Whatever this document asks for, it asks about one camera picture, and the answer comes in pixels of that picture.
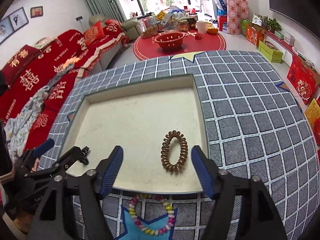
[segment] red basket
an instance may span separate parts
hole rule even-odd
[[[185,33],[172,32],[159,35],[155,38],[155,42],[159,44],[163,50],[179,49],[183,43]]]

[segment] gray grid mat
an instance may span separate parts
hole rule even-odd
[[[319,168],[314,140],[292,94],[276,87],[281,79],[264,57],[255,52],[208,51],[196,55],[194,62],[160,57],[81,80],[52,126],[49,138],[56,145],[40,159],[40,169],[50,167],[60,155],[69,126],[66,116],[78,108],[84,95],[185,73],[192,73],[196,80],[210,158],[236,176],[260,176],[276,203],[288,239],[295,240],[318,206]],[[124,230],[120,206],[128,204],[128,196],[128,192],[116,191],[103,204],[114,236]],[[169,197],[173,198],[173,206],[178,207],[173,239],[199,239],[212,201],[201,194]],[[74,203],[78,212],[78,198]],[[235,237],[240,203],[241,197],[237,197],[228,239]],[[162,215],[158,206],[153,201],[143,201],[141,216],[152,219]],[[84,233],[79,218],[78,225]]]

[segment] potted plant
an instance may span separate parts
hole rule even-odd
[[[267,22],[266,22],[268,30],[270,30],[271,33],[275,33],[275,31],[281,31],[282,27],[281,25],[277,22],[276,19],[268,19],[267,17]]]

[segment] red round rug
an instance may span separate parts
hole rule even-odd
[[[138,59],[145,60],[187,52],[226,50],[226,48],[226,40],[219,33],[217,35],[206,33],[202,34],[201,40],[195,40],[193,35],[188,35],[183,39],[181,48],[174,51],[163,51],[155,42],[155,36],[148,39],[143,39],[140,36],[134,43],[133,52]]]

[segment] tray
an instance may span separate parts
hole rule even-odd
[[[188,142],[188,159],[178,174],[166,171],[160,152],[165,135],[179,130]],[[116,145],[124,160],[114,188],[146,193],[201,192],[191,162],[191,149],[200,145],[208,154],[208,141],[201,101],[191,74],[157,78],[90,94],[76,112],[62,152],[88,146],[87,166],[76,162],[68,174],[81,176],[95,169]],[[180,145],[170,144],[170,161],[176,163]]]

